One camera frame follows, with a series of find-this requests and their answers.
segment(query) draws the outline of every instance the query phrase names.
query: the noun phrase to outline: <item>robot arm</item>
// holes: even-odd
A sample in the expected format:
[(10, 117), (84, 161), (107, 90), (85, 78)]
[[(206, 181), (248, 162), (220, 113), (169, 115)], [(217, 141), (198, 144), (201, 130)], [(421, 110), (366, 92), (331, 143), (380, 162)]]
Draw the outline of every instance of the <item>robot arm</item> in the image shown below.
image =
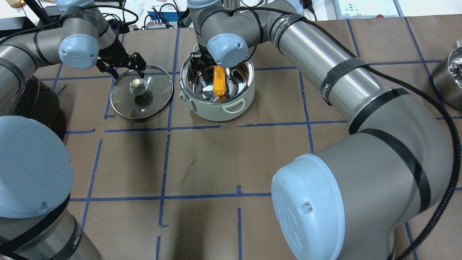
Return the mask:
[(273, 178), (276, 216), (295, 256), (393, 259), (394, 228), (436, 204), (450, 180), (451, 145), (434, 116), (303, 21), (296, 4), (263, 6), (285, 14), (263, 8), (233, 16), (213, 0), (188, 6), (201, 51), (218, 65), (234, 67), (248, 46), (270, 40), (351, 123), (349, 138)]
[(67, 3), (58, 0), (57, 5), (65, 11), (61, 28), (16, 36), (0, 45), (2, 114), (15, 106), (12, 97), (41, 67), (62, 62), (72, 68), (85, 69), (96, 64), (101, 72), (109, 72), (115, 78), (118, 67), (143, 75), (146, 62), (138, 53), (127, 54), (97, 8), (86, 8), (94, 5), (92, 0)]

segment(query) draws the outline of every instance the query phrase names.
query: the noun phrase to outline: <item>black cable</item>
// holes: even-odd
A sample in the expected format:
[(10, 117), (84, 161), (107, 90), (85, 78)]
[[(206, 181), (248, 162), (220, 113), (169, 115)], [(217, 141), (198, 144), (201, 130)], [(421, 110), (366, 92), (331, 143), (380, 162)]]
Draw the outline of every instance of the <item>black cable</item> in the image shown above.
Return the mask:
[(125, 22), (125, 24), (127, 24), (127, 25), (132, 25), (132, 24), (136, 23), (136, 22), (138, 21), (138, 18), (139, 18), (139, 17), (138, 17), (138, 14), (136, 14), (136, 13), (134, 13), (134, 12), (132, 12), (132, 11), (130, 11), (130, 10), (124, 8), (124, 7), (118, 7), (118, 6), (109, 6), (109, 5), (86, 6), (86, 7), (82, 7), (82, 10), (87, 10), (87, 9), (91, 9), (91, 8), (98, 8), (98, 7), (107, 7), (107, 8), (119, 9), (119, 10), (123, 10), (123, 11), (126, 11), (126, 12), (128, 12), (128, 13), (134, 15), (134, 16), (135, 16), (135, 20), (133, 20), (133, 21), (131, 21), (131, 22), (125, 22), (125, 18), (124, 18), (124, 22)]
[(55, 26), (55, 25), (59, 24), (61, 21), (63, 21), (64, 19), (65, 18), (60, 18), (60, 19), (58, 19), (57, 21), (55, 21), (55, 22), (53, 22), (51, 24), (43, 25), (43, 26), (40, 26), (40, 27), (37, 27), (37, 28), (27, 29), (27, 30), (24, 30), (24, 31), (15, 32), (15, 33), (13, 33), (11, 35), (8, 35), (7, 37), (1, 39), (0, 44), (3, 44), (7, 40), (9, 40), (9, 39), (11, 39), (11, 38), (13, 38), (15, 36), (18, 36), (18, 35), (23, 35), (23, 34), (28, 34), (28, 33), (31, 33), (31, 32), (41, 31), (42, 29)]
[(257, 50), (257, 46), (258, 46), (258, 45), (255, 45), (254, 50), (253, 50), (252, 53), (249, 55), (249, 57), (247, 57), (247, 59), (243, 60), (242, 62), (248, 62), (248, 61), (252, 58), (252, 56), (254, 55), (255, 51)]
[(166, 4), (163, 4), (163, 5), (160, 7), (160, 9), (159, 9), (159, 13), (161, 13), (161, 12), (162, 12), (162, 8), (163, 8), (164, 6), (173, 6), (173, 8), (174, 8), (174, 9), (175, 9), (175, 11), (176, 11), (176, 15), (178, 16), (178, 21), (181, 19), (181, 18), (180, 18), (180, 11), (177, 9), (177, 7), (176, 7), (176, 6), (174, 6), (174, 5), (173, 5), (173, 4), (171, 4), (171, 3), (166, 3)]
[(248, 6), (248, 5), (246, 5), (242, 0), (240, 0), (240, 1), (241, 1), (241, 3), (242, 3), (245, 7), (257, 7), (257, 6), (261, 5), (261, 4), (263, 4), (263, 2), (264, 2), (265, 0), (260, 0), (260, 2), (258, 2), (258, 3), (257, 3), (256, 5), (254, 5), (254, 6)]
[(153, 9), (154, 13), (156, 14), (156, 20), (159, 23), (162, 23), (162, 18), (160, 17), (159, 11), (157, 11), (155, 8)]
[(26, 10), (24, 10), (23, 2), (21, 0), (19, 0), (19, 4), (21, 5), (21, 8), (23, 9), (24, 15), (27, 17)]
[[(290, 12), (278, 10), (278, 9), (273, 9), (273, 8), (266, 8), (266, 7), (256, 7), (256, 8), (238, 8), (232, 11), (232, 13), (238, 12), (238, 11), (243, 11), (243, 10), (266, 10), (266, 11), (272, 11), (272, 12), (278, 12), (282, 14), (291, 14)], [(303, 17), (302, 20), (314, 27), (316, 27), (318, 30), (320, 30), (323, 34), (325, 34), (330, 40), (332, 40), (338, 47), (340, 47), (344, 52), (346, 52), (348, 55), (351, 57), (356, 57), (354, 53), (352, 53), (349, 49), (347, 49), (344, 45), (342, 45), (335, 37), (333, 37), (329, 32), (327, 32), (324, 28), (319, 26), (318, 24), (308, 20), (307, 18)], [(428, 101), (432, 106), (434, 106), (438, 112), (443, 116), (444, 121), (449, 127), (449, 131), (451, 134), (451, 140), (452, 140), (452, 146), (453, 146), (453, 164), (452, 164), (452, 172), (451, 172), (451, 177), (450, 181), (448, 184), (448, 187), (446, 188), (446, 191), (443, 195), (443, 198), (441, 199), (440, 203), (438, 204), (435, 213), (433, 213), (432, 217), (428, 221), (428, 224), (424, 227), (422, 232), (419, 234), (419, 236), (412, 242), (409, 247), (400, 255), (398, 256), (397, 260), (403, 260), (406, 259), (413, 251), (417, 249), (419, 245), (422, 244), (422, 242), (425, 240), (425, 238), (428, 237), (428, 235), (431, 233), (435, 225), (438, 223), (439, 219), (441, 218), (442, 213), (446, 209), (446, 207), (449, 204), (449, 201), (454, 194), (454, 190), (457, 185), (457, 181), (459, 180), (459, 170), (461, 167), (461, 149), (460, 149), (460, 140), (459, 140), (459, 135), (457, 133), (457, 127), (452, 121), (450, 115), (448, 112), (433, 98), (431, 98), (429, 95), (426, 93), (420, 91), (419, 89), (401, 81), (398, 79), (395, 79), (393, 77), (390, 77), (388, 75), (385, 75), (381, 72), (376, 71), (375, 69), (371, 67), (365, 67), (368, 71), (374, 73), (375, 75), (382, 77), (384, 79), (387, 79), (391, 82), (394, 82), (396, 84), (399, 84), (402, 87), (405, 87), (409, 89), (410, 91), (418, 94), (421, 96), (423, 99)]]
[(146, 19), (147, 19), (148, 17), (151, 17), (151, 19), (154, 21), (154, 16), (152, 16), (152, 15), (150, 15), (150, 14), (146, 15), (145, 21), (144, 21), (144, 26), (143, 26), (144, 28), (146, 28)]
[(40, 7), (45, 11), (45, 8), (43, 7), (42, 5), (42, 2), (40, 2), (40, 0), (37, 0), (37, 3), (40, 5)]
[[(125, 3), (127, 2), (127, 0), (124, 0), (123, 1), (123, 4), (122, 4), (122, 8), (125, 9)], [(123, 22), (125, 23), (125, 11), (122, 10), (122, 19), (123, 19)]]
[(102, 13), (102, 15), (104, 15), (104, 18), (108, 17), (108, 16), (112, 16), (114, 19), (118, 20), (119, 22), (122, 22), (122, 19), (120, 19), (120, 17), (116, 14), (113, 14), (113, 13)]

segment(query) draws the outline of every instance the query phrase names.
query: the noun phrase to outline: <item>white pot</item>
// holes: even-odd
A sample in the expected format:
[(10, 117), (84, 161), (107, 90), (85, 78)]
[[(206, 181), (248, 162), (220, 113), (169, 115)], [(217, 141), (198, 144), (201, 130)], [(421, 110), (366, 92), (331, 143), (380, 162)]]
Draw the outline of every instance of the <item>white pot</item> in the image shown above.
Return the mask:
[(227, 121), (240, 116), (252, 103), (255, 96), (254, 66), (251, 61), (245, 63), (243, 72), (246, 74), (246, 86), (238, 93), (223, 101), (207, 100), (195, 94), (192, 88), (191, 63), (189, 58), (183, 64), (180, 76), (180, 99), (198, 116), (210, 121)]

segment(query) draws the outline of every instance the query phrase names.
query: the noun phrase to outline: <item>gray robot arm segment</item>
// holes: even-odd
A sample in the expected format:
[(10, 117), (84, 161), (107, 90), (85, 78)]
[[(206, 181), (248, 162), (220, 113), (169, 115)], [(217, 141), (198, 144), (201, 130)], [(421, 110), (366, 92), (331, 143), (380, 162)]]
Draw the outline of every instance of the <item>gray robot arm segment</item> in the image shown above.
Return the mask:
[(38, 68), (61, 63), (58, 47), (63, 39), (74, 34), (99, 38), (99, 29), (90, 21), (67, 18), (63, 27), (13, 37), (0, 45), (0, 110), (7, 111), (8, 102)]
[[(349, 138), (314, 153), (332, 171), (345, 209), (343, 248), (332, 259), (392, 259), (393, 229), (435, 205), (445, 192), (453, 159), (450, 142), (434, 116), (408, 92), (389, 88), (361, 65), (339, 72), (339, 64), (351, 63), (348, 53), (310, 24), (274, 14), (262, 26), (272, 28), (264, 39), (351, 123)], [(214, 16), (220, 16), (222, 25)], [(249, 46), (259, 43), (248, 36), (259, 35), (252, 13), (226, 16), (211, 15), (208, 20), (214, 22), (203, 23), (199, 43), (223, 32), (240, 35)], [(247, 21), (241, 25), (250, 25), (233, 24), (238, 16)], [(326, 84), (329, 74), (338, 76), (332, 85)]]

